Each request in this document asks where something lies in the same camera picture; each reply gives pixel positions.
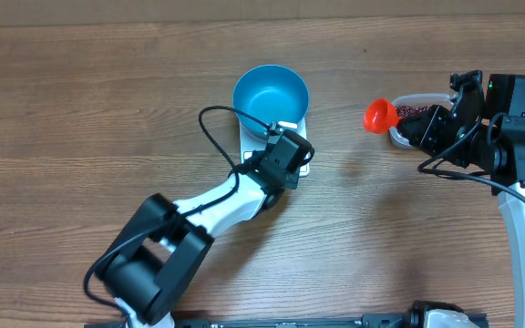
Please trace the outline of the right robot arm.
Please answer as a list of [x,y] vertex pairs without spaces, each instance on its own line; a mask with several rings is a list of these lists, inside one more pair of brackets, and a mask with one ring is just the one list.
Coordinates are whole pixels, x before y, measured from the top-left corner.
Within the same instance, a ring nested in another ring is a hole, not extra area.
[[525,327],[525,75],[452,74],[451,108],[432,105],[396,125],[428,154],[420,173],[475,181],[499,200],[510,243],[514,324]]

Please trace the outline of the red scoop with blue handle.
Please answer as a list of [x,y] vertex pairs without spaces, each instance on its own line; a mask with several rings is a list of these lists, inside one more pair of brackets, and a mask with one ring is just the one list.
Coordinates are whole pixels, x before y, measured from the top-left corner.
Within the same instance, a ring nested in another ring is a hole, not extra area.
[[375,134],[386,133],[395,128],[400,120],[396,107],[385,98],[379,98],[371,103],[363,118],[364,130]]

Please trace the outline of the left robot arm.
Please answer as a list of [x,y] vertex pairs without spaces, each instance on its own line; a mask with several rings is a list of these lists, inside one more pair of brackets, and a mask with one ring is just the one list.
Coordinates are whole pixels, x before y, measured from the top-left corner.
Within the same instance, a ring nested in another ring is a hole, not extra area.
[[85,277],[103,283],[123,326],[171,327],[170,312],[215,238],[296,189],[313,154],[308,140],[285,130],[242,164],[232,164],[227,180],[212,190],[185,200],[159,193],[146,198]]

